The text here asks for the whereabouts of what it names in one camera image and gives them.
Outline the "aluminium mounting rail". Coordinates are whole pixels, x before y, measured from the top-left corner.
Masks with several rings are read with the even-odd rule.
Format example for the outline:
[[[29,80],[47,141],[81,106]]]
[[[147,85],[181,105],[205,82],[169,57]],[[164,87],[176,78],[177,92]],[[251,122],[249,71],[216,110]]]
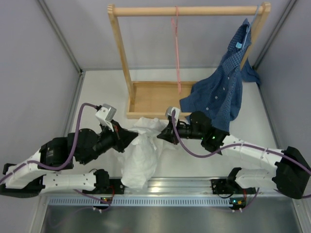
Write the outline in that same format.
[[[156,177],[151,178],[142,189],[125,186],[124,195],[214,195],[211,188],[211,179],[226,179],[226,177]],[[234,195],[253,195],[257,191],[255,187],[241,188],[229,181],[227,181],[227,184]]]

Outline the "blue checkered shirt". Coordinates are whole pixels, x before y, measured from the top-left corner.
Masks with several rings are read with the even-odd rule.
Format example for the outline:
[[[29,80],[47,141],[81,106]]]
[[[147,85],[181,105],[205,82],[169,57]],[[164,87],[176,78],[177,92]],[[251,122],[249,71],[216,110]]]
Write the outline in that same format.
[[[211,119],[212,126],[229,131],[242,105],[242,83],[260,84],[258,73],[248,61],[240,68],[246,49],[251,45],[251,24],[247,19],[237,29],[227,52],[214,73],[195,83],[188,97],[179,101],[182,112],[203,112]]]

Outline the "aluminium frame post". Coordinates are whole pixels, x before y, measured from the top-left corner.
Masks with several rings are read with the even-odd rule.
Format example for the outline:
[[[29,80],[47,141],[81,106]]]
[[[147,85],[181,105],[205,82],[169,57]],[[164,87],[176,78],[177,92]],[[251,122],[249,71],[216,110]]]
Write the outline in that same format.
[[[67,42],[67,39],[65,38],[62,30],[60,29],[58,23],[55,20],[55,17],[53,16],[51,10],[49,9],[47,3],[45,0],[37,0],[36,1],[41,8],[44,16],[46,17],[47,21],[49,22],[52,30],[54,31],[56,37],[58,38],[61,46],[63,47],[64,51],[66,52],[70,62],[72,63],[73,67],[78,73],[78,78],[77,78],[77,84],[75,87],[75,92],[73,94],[72,100],[71,100],[71,107],[70,107],[70,113],[75,113],[75,110],[77,108],[77,101],[78,101],[78,94],[79,94],[79,89],[81,86],[81,78],[83,74],[83,70],[81,69],[80,65],[78,64],[77,59],[75,58],[72,49],[69,46],[69,43]]]
[[[299,75],[299,29],[295,29],[295,24],[299,22],[301,3],[302,0],[285,1],[285,9],[254,64],[261,78],[260,97],[268,114],[287,108],[285,93]]]

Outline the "wooden clothes rack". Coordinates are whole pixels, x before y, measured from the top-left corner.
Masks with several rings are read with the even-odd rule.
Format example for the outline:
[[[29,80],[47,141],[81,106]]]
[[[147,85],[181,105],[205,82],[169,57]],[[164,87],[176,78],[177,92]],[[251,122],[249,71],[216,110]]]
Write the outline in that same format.
[[[190,93],[193,82],[181,81],[132,81],[123,45],[119,17],[178,17],[189,16],[254,16],[251,42],[255,44],[271,11],[271,4],[260,6],[194,6],[194,7],[116,7],[110,4],[107,13],[119,52],[121,67],[128,90],[128,119],[140,117],[165,119],[169,106],[178,107],[181,98]]]

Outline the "white shirt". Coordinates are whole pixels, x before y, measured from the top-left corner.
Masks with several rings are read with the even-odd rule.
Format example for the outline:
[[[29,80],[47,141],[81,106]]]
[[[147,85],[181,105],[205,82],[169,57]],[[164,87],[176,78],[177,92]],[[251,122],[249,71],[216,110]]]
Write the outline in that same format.
[[[175,146],[157,138],[166,125],[158,118],[141,117],[129,129],[138,136],[123,153],[118,154],[121,163],[121,182],[130,189],[142,190],[156,171],[161,155],[176,150]]]

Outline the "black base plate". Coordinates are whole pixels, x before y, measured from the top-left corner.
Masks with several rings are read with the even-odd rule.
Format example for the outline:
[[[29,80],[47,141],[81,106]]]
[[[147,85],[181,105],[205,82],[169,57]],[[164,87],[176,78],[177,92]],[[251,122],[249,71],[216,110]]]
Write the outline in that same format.
[[[125,191],[125,185],[121,182],[121,179],[110,179],[109,186],[106,190],[107,194],[123,195]]]
[[[231,195],[233,192],[226,179],[211,179],[212,193],[215,195]]]

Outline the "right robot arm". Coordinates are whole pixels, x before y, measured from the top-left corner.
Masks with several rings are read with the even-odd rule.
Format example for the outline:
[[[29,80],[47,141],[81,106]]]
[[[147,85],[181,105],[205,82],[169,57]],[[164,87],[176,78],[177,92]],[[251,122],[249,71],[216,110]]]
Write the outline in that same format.
[[[191,113],[189,123],[179,120],[179,114],[180,110],[176,107],[167,109],[168,125],[157,136],[159,139],[180,144],[196,158],[219,154],[255,166],[244,168],[239,165],[231,170],[226,179],[226,187],[231,193],[248,188],[267,188],[292,199],[306,198],[304,192],[311,167],[298,149],[260,147],[213,127],[211,119],[203,112]]]

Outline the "right aluminium frame post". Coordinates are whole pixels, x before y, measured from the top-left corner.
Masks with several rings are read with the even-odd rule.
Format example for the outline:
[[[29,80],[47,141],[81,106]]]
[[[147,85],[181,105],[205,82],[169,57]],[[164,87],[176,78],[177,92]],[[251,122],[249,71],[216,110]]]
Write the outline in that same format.
[[[301,3],[302,0],[285,1],[285,9],[254,64],[261,78],[260,97],[268,114],[287,108],[285,93],[299,75],[299,29],[295,29],[295,24],[299,22]]]

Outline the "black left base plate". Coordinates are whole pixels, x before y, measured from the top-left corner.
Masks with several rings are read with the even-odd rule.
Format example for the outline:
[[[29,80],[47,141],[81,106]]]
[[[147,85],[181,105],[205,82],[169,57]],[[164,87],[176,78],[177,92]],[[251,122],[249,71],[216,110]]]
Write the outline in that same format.
[[[109,186],[106,190],[107,194],[123,195],[125,191],[125,185],[121,182],[121,179],[110,179]]]

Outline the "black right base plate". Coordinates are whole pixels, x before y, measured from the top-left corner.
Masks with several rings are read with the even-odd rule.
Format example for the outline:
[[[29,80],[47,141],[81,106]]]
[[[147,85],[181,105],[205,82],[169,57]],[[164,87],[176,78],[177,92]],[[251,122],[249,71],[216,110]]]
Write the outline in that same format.
[[[233,192],[226,179],[211,179],[212,193],[215,195],[231,195]]]

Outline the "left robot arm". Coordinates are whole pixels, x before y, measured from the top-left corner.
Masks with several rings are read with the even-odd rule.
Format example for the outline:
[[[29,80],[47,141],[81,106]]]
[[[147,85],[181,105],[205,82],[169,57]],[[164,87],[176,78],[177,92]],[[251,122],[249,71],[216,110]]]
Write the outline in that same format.
[[[3,196],[32,198],[40,194],[64,190],[80,190],[84,194],[111,194],[121,184],[111,179],[104,169],[85,174],[65,175],[62,170],[74,168],[74,162],[86,165],[110,149],[123,153],[138,133],[123,129],[113,121],[114,129],[102,126],[96,133],[80,129],[66,137],[57,137],[20,164],[6,163],[0,183]]]

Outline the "left aluminium frame post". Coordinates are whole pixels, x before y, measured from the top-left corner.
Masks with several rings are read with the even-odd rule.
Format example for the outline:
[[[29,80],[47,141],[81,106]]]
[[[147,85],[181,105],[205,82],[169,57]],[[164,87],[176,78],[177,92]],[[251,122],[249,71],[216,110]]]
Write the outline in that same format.
[[[69,46],[69,43],[67,42],[67,39],[65,38],[62,30],[60,29],[58,23],[55,20],[55,17],[53,16],[51,10],[49,9],[47,3],[45,0],[37,0],[36,1],[41,8],[44,16],[46,17],[47,21],[49,22],[52,30],[54,31],[56,37],[58,38],[61,46],[63,47],[64,51],[66,52],[70,62],[72,63],[73,67],[78,73],[78,78],[77,78],[77,84],[75,87],[75,92],[73,94],[72,100],[71,100],[71,107],[70,107],[70,113],[75,113],[75,110],[77,108],[77,101],[78,101],[78,94],[79,94],[79,89],[81,86],[81,78],[83,74],[83,70],[81,69],[80,65],[78,64],[77,59],[75,58],[72,49]]]

